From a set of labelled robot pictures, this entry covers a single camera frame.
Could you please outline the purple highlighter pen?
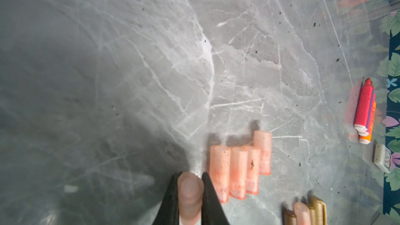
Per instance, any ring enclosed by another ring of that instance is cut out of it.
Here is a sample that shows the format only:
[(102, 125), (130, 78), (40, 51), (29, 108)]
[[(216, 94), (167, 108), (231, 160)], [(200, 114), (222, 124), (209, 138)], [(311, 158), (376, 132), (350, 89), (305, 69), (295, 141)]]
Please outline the purple highlighter pen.
[(373, 94), (372, 94), (372, 98), (371, 98), (371, 102), (370, 102), (370, 107), (369, 107), (369, 113), (368, 113), (368, 119), (367, 119), (367, 130), (366, 131), (361, 131), (358, 134), (360, 136), (368, 136), (371, 134), (372, 131), (372, 116), (373, 116), (373, 108), (374, 108), (374, 103), (375, 103), (375, 91), (373, 90)]

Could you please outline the translucent pink pen cap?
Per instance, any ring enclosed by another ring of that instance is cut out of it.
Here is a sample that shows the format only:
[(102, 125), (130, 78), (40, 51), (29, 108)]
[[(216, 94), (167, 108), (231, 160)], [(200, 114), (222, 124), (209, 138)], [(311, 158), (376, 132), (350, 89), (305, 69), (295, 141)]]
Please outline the translucent pink pen cap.
[(231, 151), (225, 145), (210, 148), (209, 175), (220, 203), (229, 201)]

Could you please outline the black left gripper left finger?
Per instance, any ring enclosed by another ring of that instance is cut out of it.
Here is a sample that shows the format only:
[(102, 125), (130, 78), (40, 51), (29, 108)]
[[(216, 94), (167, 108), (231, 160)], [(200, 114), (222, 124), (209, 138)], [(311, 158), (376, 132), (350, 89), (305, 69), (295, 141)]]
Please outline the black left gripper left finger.
[(178, 178), (181, 174), (182, 172), (179, 172), (171, 176), (152, 225), (179, 225)]

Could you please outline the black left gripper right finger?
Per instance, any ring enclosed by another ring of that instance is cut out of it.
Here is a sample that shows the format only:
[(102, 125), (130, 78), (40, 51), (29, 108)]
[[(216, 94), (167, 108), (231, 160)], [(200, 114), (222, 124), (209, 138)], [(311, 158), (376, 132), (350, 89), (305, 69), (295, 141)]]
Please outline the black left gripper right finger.
[(204, 183), (201, 225), (230, 225), (208, 173), (202, 174)]

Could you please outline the pink red highlighter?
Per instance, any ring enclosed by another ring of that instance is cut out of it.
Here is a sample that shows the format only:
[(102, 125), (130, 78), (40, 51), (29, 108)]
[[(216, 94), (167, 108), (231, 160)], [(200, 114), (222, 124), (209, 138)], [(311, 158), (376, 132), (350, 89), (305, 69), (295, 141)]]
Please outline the pink red highlighter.
[(366, 136), (369, 129), (370, 116), (372, 106), (374, 102), (374, 86), (370, 78), (365, 80), (363, 87), (361, 88), (357, 111), (354, 120), (354, 128), (357, 132)]

